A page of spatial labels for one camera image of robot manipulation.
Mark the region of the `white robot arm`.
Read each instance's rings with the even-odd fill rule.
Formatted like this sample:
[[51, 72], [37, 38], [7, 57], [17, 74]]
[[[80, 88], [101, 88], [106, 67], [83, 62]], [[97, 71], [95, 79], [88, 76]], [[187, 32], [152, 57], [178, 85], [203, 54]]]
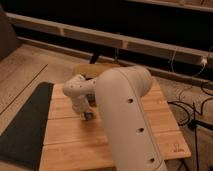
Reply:
[[168, 171], [141, 102], [151, 87], [152, 76], [142, 66], [111, 68], [90, 80], [77, 74], [63, 85], [74, 111], [87, 119], [86, 96], [95, 96], [118, 171]]

